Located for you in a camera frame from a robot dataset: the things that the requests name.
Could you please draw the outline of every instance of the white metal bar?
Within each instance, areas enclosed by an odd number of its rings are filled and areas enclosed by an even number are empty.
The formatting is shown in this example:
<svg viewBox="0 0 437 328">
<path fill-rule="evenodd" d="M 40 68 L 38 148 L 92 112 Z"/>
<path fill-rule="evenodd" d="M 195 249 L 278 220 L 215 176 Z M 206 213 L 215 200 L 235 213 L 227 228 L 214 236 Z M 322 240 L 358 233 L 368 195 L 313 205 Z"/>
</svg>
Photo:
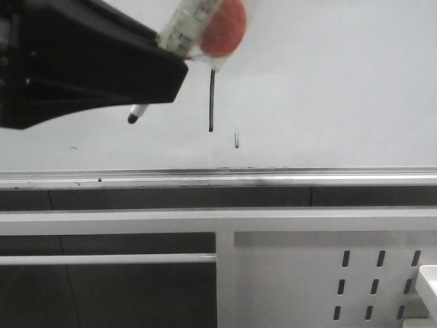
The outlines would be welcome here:
<svg viewBox="0 0 437 328">
<path fill-rule="evenodd" d="M 110 210 L 0 213 L 0 235 L 430 231 L 437 208 Z"/>
<path fill-rule="evenodd" d="M 129 254 L 86 256 L 0 256 L 0 266 L 214 263 L 216 254 Z"/>
<path fill-rule="evenodd" d="M 437 167 L 10 172 L 0 190 L 437 185 Z"/>
</svg>

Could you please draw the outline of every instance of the red ball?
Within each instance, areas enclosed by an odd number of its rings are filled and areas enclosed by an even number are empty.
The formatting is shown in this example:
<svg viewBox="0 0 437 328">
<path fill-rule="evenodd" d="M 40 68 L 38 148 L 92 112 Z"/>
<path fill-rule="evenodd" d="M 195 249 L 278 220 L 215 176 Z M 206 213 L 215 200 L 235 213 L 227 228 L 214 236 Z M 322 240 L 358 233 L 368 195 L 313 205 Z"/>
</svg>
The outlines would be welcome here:
<svg viewBox="0 0 437 328">
<path fill-rule="evenodd" d="M 200 49 L 211 57 L 231 55 L 246 33 L 247 15 L 242 0 L 223 0 L 206 27 Z"/>
</svg>

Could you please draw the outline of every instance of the dark panel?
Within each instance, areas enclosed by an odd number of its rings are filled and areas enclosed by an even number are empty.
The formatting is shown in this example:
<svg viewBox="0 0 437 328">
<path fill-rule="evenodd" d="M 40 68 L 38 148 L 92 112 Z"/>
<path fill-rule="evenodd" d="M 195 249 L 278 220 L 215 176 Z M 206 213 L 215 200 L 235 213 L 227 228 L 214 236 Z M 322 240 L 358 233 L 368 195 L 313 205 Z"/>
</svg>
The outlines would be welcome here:
<svg viewBox="0 0 437 328">
<path fill-rule="evenodd" d="M 214 233 L 62 236 L 65 255 L 215 253 Z"/>
<path fill-rule="evenodd" d="M 0 327 L 79 327 L 64 266 L 1 267 L 0 300 Z"/>
<path fill-rule="evenodd" d="M 313 206 L 435 206 L 437 187 L 316 187 Z"/>
<path fill-rule="evenodd" d="M 309 206 L 311 188 L 51 191 L 55 210 Z"/>
<path fill-rule="evenodd" d="M 0 256 L 62 255 L 58 236 L 0 236 Z"/>
<path fill-rule="evenodd" d="M 69 266 L 82 328 L 216 328 L 215 264 Z"/>
<path fill-rule="evenodd" d="M 2 236 L 0 256 L 61 255 L 57 236 Z M 0 327 L 78 327 L 64 266 L 1 266 Z"/>
<path fill-rule="evenodd" d="M 0 191 L 0 211 L 51 209 L 48 191 Z"/>
</svg>

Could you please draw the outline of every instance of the white wall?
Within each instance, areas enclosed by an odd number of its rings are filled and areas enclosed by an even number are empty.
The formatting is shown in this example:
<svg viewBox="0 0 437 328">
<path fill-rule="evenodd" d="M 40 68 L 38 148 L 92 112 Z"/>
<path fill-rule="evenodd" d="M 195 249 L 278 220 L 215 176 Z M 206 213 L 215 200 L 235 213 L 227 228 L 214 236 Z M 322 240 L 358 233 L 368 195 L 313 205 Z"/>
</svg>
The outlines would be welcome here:
<svg viewBox="0 0 437 328">
<path fill-rule="evenodd" d="M 109 3 L 159 31 L 178 1 Z M 135 126 L 115 107 L 0 129 L 0 172 L 437 167 L 435 0 L 261 0 L 217 76 L 213 134 L 209 69 L 190 69 L 177 101 Z"/>
</svg>

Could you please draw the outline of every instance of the metal ledge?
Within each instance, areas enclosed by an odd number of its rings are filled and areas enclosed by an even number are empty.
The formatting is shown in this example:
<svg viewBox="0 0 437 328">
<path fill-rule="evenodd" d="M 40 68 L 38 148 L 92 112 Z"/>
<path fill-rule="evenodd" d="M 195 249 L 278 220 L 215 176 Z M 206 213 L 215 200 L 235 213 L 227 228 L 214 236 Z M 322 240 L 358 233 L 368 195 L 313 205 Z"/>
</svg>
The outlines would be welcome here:
<svg viewBox="0 0 437 328">
<path fill-rule="evenodd" d="M 10 172 L 0 174 L 0 190 L 408 185 L 437 185 L 437 167 Z"/>
</svg>

